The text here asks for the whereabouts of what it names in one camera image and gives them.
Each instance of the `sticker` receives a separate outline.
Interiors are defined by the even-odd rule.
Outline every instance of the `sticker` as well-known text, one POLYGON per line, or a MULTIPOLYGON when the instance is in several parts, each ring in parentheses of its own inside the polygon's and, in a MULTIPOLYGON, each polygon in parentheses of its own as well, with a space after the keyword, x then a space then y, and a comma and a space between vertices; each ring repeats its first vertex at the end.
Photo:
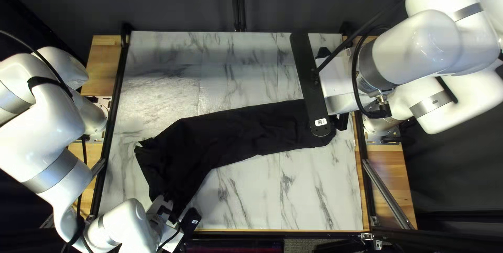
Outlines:
POLYGON ((326 119, 321 119, 321 120, 315 120, 314 125, 316 126, 322 126, 326 124, 326 119))

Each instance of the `wrinkled fabric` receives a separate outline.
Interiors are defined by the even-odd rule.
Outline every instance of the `wrinkled fabric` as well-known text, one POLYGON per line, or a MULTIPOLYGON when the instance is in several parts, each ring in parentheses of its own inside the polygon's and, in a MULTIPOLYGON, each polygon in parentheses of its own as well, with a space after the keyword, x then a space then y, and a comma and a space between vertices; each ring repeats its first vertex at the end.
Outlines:
POLYGON ((304 100, 247 106, 180 119, 141 141, 136 159, 150 187, 180 215, 211 169, 251 158, 327 145, 311 133, 304 100))

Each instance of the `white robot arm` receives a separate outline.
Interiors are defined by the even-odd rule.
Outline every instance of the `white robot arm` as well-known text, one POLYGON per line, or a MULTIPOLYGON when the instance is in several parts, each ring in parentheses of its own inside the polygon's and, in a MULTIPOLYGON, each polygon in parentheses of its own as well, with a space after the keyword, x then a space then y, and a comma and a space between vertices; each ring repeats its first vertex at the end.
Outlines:
MULTIPOLYGON (((503 81, 494 71, 502 64, 502 34, 494 27, 501 28, 503 0, 487 1, 489 12, 484 11, 486 0, 406 0, 410 17, 363 46, 356 78, 361 102, 377 106, 377 98, 389 102, 391 110, 385 119, 364 116, 368 131, 386 134, 415 116, 427 133, 435 134, 503 101, 503 81), (435 77, 442 78, 457 103, 435 77)), ((331 114, 358 109, 349 58, 343 51, 320 72, 331 114)))
MULTIPOLYGON (((91 182, 89 168, 66 149, 82 134, 101 132, 101 109, 74 89, 88 79, 85 68, 54 47, 38 50, 68 85, 72 98, 38 57, 21 53, 0 63, 0 168, 52 205, 54 225, 69 242, 79 232, 72 204, 91 182)), ((121 252, 156 252, 174 234, 168 216, 158 213, 159 197, 149 210, 135 199, 118 205, 91 224, 72 245, 81 252, 108 252, 122 243, 121 252)), ((180 233, 169 244, 179 242, 180 233)))

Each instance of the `white marble tile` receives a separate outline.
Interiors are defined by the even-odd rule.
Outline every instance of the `white marble tile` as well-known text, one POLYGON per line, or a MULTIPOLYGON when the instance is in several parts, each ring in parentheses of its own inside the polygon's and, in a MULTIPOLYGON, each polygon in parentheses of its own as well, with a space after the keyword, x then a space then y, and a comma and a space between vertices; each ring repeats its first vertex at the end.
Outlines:
POLYGON ((279 155, 255 156, 213 169, 189 207, 198 228, 281 229, 279 155))
POLYGON ((199 115, 278 102, 275 34, 207 33, 199 115))
POLYGON ((148 196, 147 181, 134 153, 138 141, 144 139, 135 137, 138 133, 114 133, 101 196, 100 214, 110 211, 129 198, 138 199, 145 209, 152 204, 148 196))
POLYGON ((180 118, 197 115, 202 34, 133 32, 100 213, 128 198, 151 204, 133 152, 180 118))
POLYGON ((280 153, 283 229, 362 230, 353 142, 280 153))
POLYGON ((204 33, 203 63, 276 65, 276 33, 204 33))
POLYGON ((147 63, 200 64, 202 32, 133 31, 126 71, 147 63))
MULTIPOLYGON (((332 36, 310 39, 336 45, 332 36)), ((286 40, 276 46, 275 33, 134 32, 100 212, 128 198, 150 205, 133 152, 139 140, 180 118, 302 98, 291 56, 280 50, 286 40)), ((353 140, 344 138, 212 170, 189 204, 203 217, 199 227, 360 230, 353 140)))

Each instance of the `black cloth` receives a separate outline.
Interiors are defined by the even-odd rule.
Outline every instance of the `black cloth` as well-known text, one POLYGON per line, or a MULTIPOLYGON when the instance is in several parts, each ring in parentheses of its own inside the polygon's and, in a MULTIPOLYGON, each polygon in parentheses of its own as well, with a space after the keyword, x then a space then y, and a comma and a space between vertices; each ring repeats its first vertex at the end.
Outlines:
POLYGON ((325 146, 332 130, 313 135, 304 100, 293 100, 180 119, 134 151, 150 198, 173 200, 180 215, 211 169, 255 155, 325 146))

